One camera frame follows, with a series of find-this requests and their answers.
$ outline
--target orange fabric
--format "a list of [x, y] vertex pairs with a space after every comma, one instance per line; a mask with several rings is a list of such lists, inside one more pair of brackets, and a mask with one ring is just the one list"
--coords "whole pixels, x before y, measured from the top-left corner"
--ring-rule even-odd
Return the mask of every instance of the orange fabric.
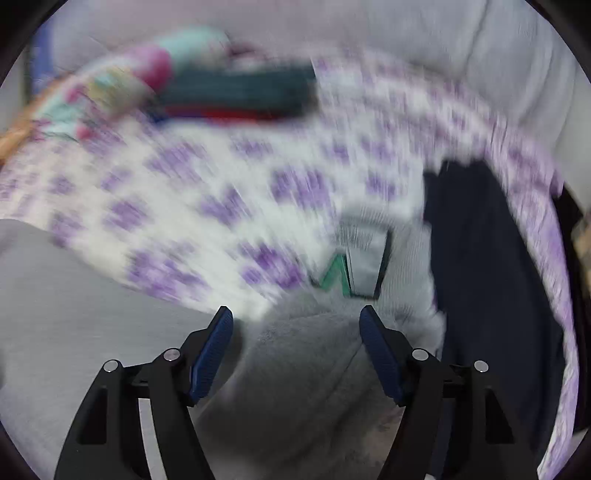
[[2, 137], [0, 137], [0, 167], [2, 167], [10, 156], [16, 152], [18, 147], [29, 138], [33, 129], [31, 124], [33, 114], [45, 99], [47, 99], [47, 97], [63, 82], [63, 80], [64, 79], [55, 80], [43, 90], [21, 111], [21, 113], [19, 113], [12, 126]]

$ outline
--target navy blue cloth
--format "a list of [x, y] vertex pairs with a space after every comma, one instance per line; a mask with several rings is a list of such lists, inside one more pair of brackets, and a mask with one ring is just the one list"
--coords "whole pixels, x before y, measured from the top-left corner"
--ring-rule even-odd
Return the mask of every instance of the navy blue cloth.
[[484, 161], [427, 173], [431, 270], [447, 316], [442, 360], [482, 359], [521, 421], [536, 460], [550, 441], [564, 372], [563, 332], [540, 275]]

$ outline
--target green triangle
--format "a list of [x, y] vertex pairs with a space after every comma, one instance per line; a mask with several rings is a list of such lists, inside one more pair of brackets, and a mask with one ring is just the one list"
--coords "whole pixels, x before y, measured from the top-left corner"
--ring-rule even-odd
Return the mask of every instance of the green triangle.
[[350, 297], [351, 287], [349, 286], [349, 276], [347, 275], [347, 258], [344, 254], [336, 254], [333, 257], [328, 270], [319, 281], [319, 287], [324, 291], [328, 291], [339, 280], [339, 277], [343, 297]]

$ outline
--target purple floral blanket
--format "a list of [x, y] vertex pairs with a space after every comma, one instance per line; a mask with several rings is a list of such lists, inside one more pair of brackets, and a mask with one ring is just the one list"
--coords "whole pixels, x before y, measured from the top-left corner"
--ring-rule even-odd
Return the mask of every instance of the purple floral blanket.
[[[0, 173], [0, 217], [21, 219], [122, 284], [257, 321], [326, 262], [339, 213], [360, 203], [420, 216], [423, 170], [447, 155], [491, 165], [564, 329], [563, 389], [540, 478], [564, 463], [578, 363], [554, 163], [476, 95], [388, 56], [311, 55], [319, 110], [276, 124], [178, 121], [134, 112], [81, 143], [40, 138]], [[383, 462], [399, 418], [355, 452]]]

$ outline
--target dark fabric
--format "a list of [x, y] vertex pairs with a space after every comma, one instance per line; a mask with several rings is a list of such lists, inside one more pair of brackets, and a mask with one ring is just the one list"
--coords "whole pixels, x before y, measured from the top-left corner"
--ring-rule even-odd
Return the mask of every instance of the dark fabric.
[[560, 398], [562, 329], [486, 163], [445, 162], [425, 183], [431, 270], [447, 315], [443, 361], [489, 364], [539, 461]]
[[591, 476], [591, 431], [566, 462], [554, 480], [588, 480]]
[[66, 0], [19, 0], [0, 4], [0, 85], [39, 26]]
[[0, 471], [2, 478], [10, 480], [39, 480], [18, 453], [2, 423], [0, 423]]
[[562, 233], [566, 266], [569, 270], [574, 332], [579, 354], [579, 396], [574, 417], [574, 431], [578, 432], [591, 424], [591, 382], [589, 382], [589, 373], [591, 372], [591, 345], [589, 345], [591, 342], [591, 298], [589, 290], [583, 282], [583, 271], [571, 238], [573, 228], [581, 220], [583, 214], [566, 188], [562, 195], [553, 201]]

